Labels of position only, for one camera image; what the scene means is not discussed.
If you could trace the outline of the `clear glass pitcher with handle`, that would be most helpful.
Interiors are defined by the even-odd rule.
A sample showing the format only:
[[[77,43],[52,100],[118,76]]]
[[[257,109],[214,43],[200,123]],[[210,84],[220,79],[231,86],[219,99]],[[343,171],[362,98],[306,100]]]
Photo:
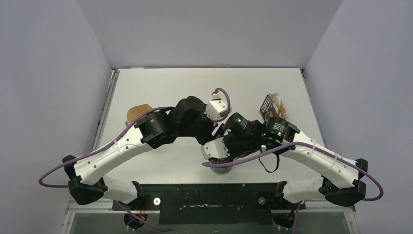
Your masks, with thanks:
[[[228,166],[228,167],[212,167],[211,170],[219,175],[224,175],[227,174],[231,171],[232,166]]]

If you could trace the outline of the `orange black coffee filter box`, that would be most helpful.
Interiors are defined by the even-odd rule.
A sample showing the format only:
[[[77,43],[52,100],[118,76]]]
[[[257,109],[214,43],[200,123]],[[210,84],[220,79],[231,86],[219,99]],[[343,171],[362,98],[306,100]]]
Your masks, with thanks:
[[[267,94],[258,110],[263,121],[271,117],[279,117],[287,120],[288,111],[279,93]]]

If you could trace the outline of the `brown paper coffee filter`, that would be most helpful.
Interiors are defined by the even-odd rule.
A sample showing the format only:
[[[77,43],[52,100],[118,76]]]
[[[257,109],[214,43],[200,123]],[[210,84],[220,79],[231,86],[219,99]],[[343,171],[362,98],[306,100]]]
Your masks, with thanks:
[[[149,104],[142,104],[131,107],[126,114],[128,123],[132,123],[138,116],[153,108]]]

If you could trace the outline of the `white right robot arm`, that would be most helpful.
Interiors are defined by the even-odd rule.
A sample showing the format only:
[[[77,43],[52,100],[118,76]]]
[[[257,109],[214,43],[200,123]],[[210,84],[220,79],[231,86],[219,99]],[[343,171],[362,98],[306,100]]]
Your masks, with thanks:
[[[290,203],[325,199],[335,205],[351,207],[366,196],[360,169],[366,169],[367,161],[342,158],[282,118],[271,117],[261,123],[234,113],[224,129],[228,131],[224,144],[230,159],[261,151],[263,146],[267,151],[282,146],[283,149],[274,152],[277,157],[292,159],[318,173],[311,179],[282,183],[282,198]]]

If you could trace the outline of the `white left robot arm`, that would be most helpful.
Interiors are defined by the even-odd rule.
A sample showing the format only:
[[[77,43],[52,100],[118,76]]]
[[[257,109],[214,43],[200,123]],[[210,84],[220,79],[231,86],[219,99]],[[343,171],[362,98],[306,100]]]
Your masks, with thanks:
[[[211,105],[211,102],[205,104],[189,96],[175,107],[155,108],[145,112],[120,136],[91,156],[65,157],[64,170],[70,178],[71,196],[79,205],[104,198],[139,209],[144,203],[139,183],[115,179],[107,173],[137,155],[172,144],[178,137],[194,137],[199,144],[205,144],[216,127],[214,117],[220,115]]]

